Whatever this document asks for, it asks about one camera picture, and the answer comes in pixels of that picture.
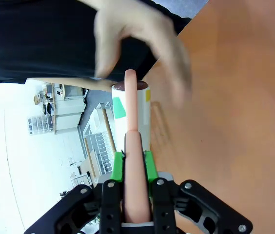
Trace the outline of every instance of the pink cylindrical object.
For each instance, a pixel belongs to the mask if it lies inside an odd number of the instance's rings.
[[[143,149],[138,132],[138,90],[134,70],[125,73],[127,133],[125,136],[124,217],[128,223],[151,220]]]

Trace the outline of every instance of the black plastic part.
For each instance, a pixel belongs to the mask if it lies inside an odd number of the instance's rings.
[[[176,234],[174,204],[170,196],[168,181],[158,178],[152,182],[151,189],[155,234]]]
[[[25,231],[25,234],[76,234],[99,212],[100,200],[86,185],[78,185],[44,216]]]
[[[174,210],[206,234],[249,234],[253,229],[248,219],[193,180],[179,186],[157,178],[150,191],[154,225],[122,227],[123,183],[108,180],[93,190],[76,186],[25,234],[77,234],[99,212],[100,234],[184,234],[176,227]]]
[[[120,234],[121,230],[120,186],[115,180],[103,184],[100,208],[100,234]]]
[[[253,225],[244,216],[217,198],[194,180],[180,186],[169,181],[175,199],[175,210],[190,219],[207,234],[249,234]],[[246,230],[240,232],[240,225]]]

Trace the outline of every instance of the white cabinet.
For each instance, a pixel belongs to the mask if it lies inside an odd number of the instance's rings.
[[[83,98],[55,101],[55,114],[66,115],[71,113],[82,113],[85,104]]]
[[[63,115],[63,116],[56,116],[56,126],[55,130],[62,130],[68,128],[76,128],[79,124],[81,114],[77,115]]]
[[[76,128],[86,104],[82,89],[75,86],[53,85],[55,105],[55,130]]]

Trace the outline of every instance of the orange table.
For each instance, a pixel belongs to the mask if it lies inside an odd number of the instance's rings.
[[[152,89],[157,169],[194,179],[275,234],[275,0],[210,0],[179,36],[191,54],[193,97],[178,110],[160,64]],[[178,216],[184,231],[200,231]]]

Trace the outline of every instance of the floor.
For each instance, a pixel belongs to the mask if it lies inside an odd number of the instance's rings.
[[[172,13],[182,17],[193,18],[208,0],[155,0],[156,3],[163,5]],[[104,91],[90,90],[87,95],[88,105],[80,120],[80,132],[82,133],[90,114],[99,103],[112,104],[112,94]]]

